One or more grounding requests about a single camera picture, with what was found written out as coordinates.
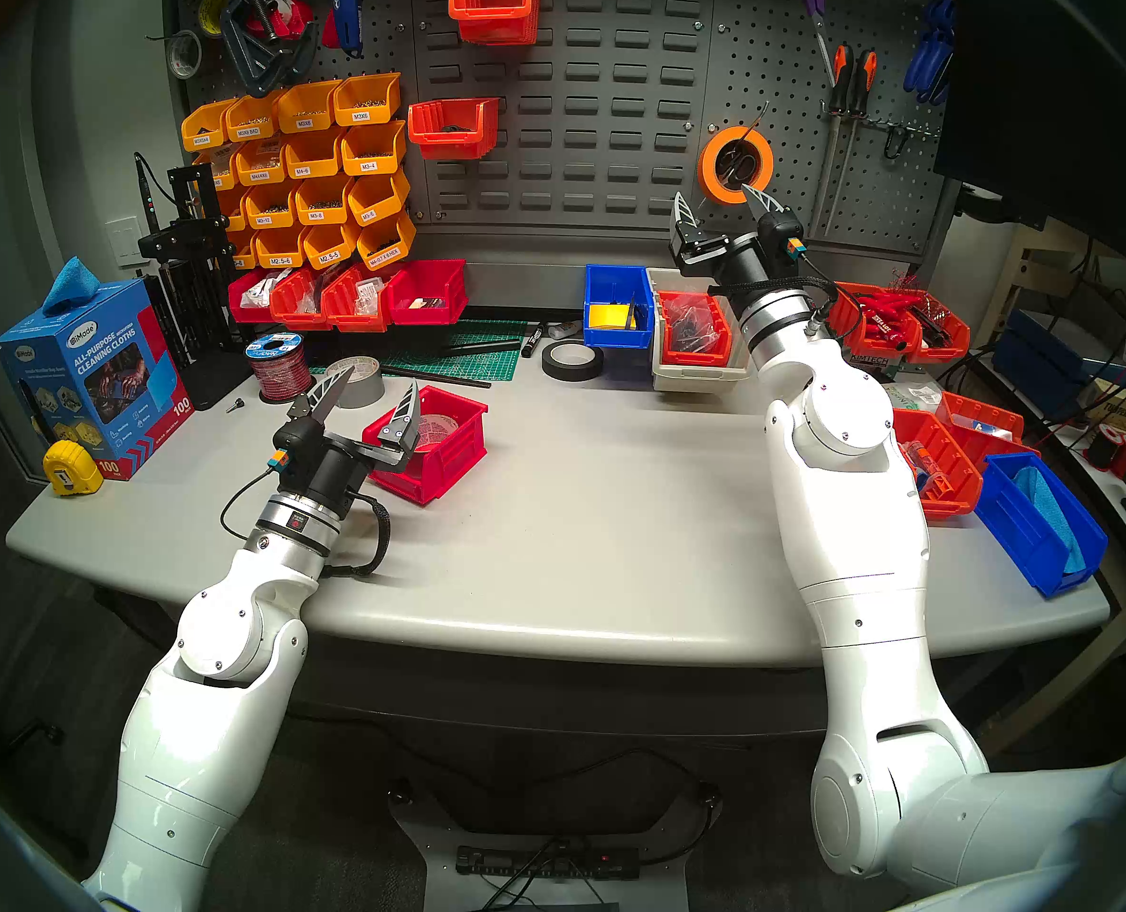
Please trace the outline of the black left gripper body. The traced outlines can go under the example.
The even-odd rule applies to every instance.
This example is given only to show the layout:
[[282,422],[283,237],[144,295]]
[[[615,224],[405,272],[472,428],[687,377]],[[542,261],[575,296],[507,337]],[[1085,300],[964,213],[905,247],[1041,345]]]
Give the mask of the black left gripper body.
[[280,474],[277,491],[301,497],[328,512],[345,517],[363,481],[373,471],[404,467],[404,432],[381,430],[377,445],[367,445],[327,432],[320,423],[287,423],[272,436],[277,454],[285,454],[274,471]]

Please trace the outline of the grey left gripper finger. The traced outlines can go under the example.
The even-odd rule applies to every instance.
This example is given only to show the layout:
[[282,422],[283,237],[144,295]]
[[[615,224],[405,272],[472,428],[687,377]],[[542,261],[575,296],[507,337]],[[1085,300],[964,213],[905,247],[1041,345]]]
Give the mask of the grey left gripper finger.
[[318,383],[318,386],[310,388],[307,393],[302,393],[293,400],[287,411],[288,421],[285,424],[286,445],[298,444],[305,432],[309,432],[310,429],[303,426],[303,422],[307,419],[315,422],[318,428],[324,429],[327,417],[338,405],[339,399],[345,393],[345,388],[348,388],[352,372],[355,372],[354,365],[346,366],[345,369],[333,373],[328,372],[324,375],[324,379]]
[[383,467],[390,473],[404,472],[420,442],[420,385],[411,381],[387,423],[381,427],[376,449]]

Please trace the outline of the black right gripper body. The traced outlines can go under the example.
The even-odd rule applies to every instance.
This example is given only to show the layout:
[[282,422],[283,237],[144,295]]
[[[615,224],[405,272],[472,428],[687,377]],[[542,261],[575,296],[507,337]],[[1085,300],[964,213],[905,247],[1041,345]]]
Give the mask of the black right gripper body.
[[698,245],[670,245],[676,269],[685,277],[706,277],[721,287],[763,286],[799,276],[792,241],[804,245],[804,226],[794,211],[758,220],[756,231],[730,238],[701,229]]

